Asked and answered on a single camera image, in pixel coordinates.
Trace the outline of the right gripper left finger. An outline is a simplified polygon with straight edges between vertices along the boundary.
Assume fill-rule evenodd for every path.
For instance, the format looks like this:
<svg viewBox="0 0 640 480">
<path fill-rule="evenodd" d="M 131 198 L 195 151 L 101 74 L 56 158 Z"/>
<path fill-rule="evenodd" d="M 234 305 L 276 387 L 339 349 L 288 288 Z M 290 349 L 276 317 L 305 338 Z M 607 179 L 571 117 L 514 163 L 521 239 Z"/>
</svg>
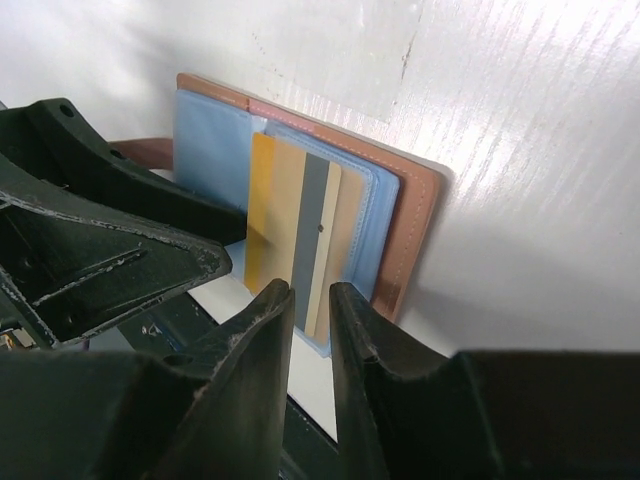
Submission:
<svg viewBox="0 0 640 480">
<path fill-rule="evenodd" d="M 197 384 L 153 478 L 277 478 L 294 316 L 294 290 L 275 279 L 222 324 L 186 294 L 125 322 L 135 350 Z"/>
</svg>

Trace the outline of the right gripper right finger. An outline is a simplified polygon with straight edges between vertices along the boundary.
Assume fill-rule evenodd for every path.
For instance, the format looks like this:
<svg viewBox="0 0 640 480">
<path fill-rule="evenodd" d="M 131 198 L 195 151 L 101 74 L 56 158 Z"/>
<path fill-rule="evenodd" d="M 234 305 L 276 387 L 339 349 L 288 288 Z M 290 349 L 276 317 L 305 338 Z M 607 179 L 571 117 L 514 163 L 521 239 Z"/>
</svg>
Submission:
<svg viewBox="0 0 640 480">
<path fill-rule="evenodd" d="M 446 358 L 330 288 L 338 446 L 350 479 L 502 479 L 505 467 L 467 353 Z"/>
</svg>

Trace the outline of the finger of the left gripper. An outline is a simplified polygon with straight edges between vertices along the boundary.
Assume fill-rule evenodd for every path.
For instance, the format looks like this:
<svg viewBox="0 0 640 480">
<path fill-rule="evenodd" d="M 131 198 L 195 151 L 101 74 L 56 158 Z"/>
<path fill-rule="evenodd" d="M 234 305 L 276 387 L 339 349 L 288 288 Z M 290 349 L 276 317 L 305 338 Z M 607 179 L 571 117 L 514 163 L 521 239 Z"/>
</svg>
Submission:
<svg viewBox="0 0 640 480">
<path fill-rule="evenodd" d="M 217 242 L 76 205 L 1 195 L 1 329 L 22 328 L 41 349 L 80 343 L 231 270 Z"/>
<path fill-rule="evenodd" d="M 246 238 L 246 215 L 136 164 L 66 98 L 1 112 L 1 154 L 38 180 L 89 201 L 224 246 Z"/>
</svg>

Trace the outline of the brown leather card holder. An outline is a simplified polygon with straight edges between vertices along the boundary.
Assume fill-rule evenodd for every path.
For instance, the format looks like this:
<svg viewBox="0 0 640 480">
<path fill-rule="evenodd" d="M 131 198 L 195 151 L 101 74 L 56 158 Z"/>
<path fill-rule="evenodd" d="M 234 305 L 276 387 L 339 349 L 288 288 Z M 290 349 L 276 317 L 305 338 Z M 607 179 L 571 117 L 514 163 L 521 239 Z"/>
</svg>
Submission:
<svg viewBox="0 0 640 480">
<path fill-rule="evenodd" d="M 360 137 L 244 92 L 180 73 L 171 138 L 115 142 L 149 169 L 174 173 L 177 183 L 208 199 L 246 210 L 249 140 L 273 133 L 316 155 L 329 154 L 359 173 L 370 171 L 373 198 L 365 203 L 356 258 L 347 279 L 372 298 L 390 321 L 400 311 L 440 188 L 432 169 Z"/>
</svg>

